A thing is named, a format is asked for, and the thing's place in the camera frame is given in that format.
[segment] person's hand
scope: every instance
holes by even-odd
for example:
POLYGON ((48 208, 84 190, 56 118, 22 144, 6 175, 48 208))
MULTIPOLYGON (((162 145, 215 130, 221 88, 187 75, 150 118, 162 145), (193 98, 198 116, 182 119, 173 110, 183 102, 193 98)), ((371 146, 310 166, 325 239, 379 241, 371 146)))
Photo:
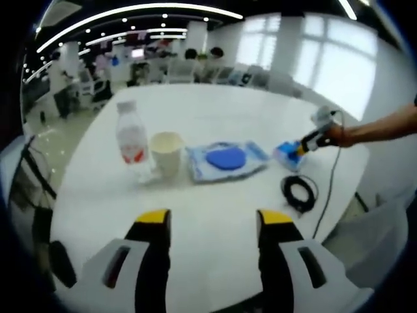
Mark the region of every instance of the person's hand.
POLYGON ((324 137, 330 139, 334 145, 342 148, 352 147, 354 142, 346 128, 334 124, 324 133, 324 137))

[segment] paper cup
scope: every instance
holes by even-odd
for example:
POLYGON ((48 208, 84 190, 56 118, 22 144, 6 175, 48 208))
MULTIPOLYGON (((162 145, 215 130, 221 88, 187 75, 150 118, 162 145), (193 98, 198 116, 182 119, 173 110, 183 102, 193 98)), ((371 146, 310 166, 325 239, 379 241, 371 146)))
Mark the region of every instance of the paper cup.
POLYGON ((162 177, 174 177, 178 173, 182 146, 176 132, 159 132, 151 138, 149 149, 162 177))

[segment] person's arm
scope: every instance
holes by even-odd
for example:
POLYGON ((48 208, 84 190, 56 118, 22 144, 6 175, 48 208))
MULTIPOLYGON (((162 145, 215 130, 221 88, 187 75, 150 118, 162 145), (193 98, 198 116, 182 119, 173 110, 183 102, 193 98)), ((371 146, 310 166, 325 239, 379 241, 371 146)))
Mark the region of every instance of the person's arm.
POLYGON ((332 127, 326 135, 341 147, 392 140, 417 133, 417 106, 409 104, 393 114, 358 127, 332 127))

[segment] bottle cap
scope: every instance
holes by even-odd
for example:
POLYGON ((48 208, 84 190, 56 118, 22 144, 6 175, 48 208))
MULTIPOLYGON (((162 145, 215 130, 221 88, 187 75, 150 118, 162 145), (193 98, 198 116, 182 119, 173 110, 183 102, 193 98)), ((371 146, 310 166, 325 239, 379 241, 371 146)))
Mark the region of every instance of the bottle cap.
POLYGON ((125 101, 125 102, 119 102, 117 104, 117 111, 119 113, 122 112, 130 112, 136 110, 136 102, 135 101, 125 101))

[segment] desk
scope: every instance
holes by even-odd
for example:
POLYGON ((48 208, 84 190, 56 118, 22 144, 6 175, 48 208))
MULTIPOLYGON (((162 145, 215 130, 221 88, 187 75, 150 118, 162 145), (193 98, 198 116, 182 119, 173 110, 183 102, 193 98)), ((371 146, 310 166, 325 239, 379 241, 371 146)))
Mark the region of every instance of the desk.
MULTIPOLYGON (((320 196, 313 210, 302 216, 285 204, 280 181, 291 172, 274 160, 265 171, 242 181, 196 186, 183 164, 171 183, 139 186, 120 156, 115 136, 117 103, 131 99, 137 100, 149 137, 171 130, 187 145, 253 140, 268 153, 311 131, 310 115, 317 107, 266 91, 222 85, 123 89, 86 131, 58 193, 51 241, 64 244, 77 275, 108 242, 123 238, 138 215, 168 208, 172 210, 168 312, 210 312, 259 293, 256 209, 291 215, 301 234, 311 238, 326 201, 337 148, 308 155, 302 173, 317 182, 320 196)), ((345 212, 367 160, 363 145, 342 150, 317 234, 320 242, 345 212)))

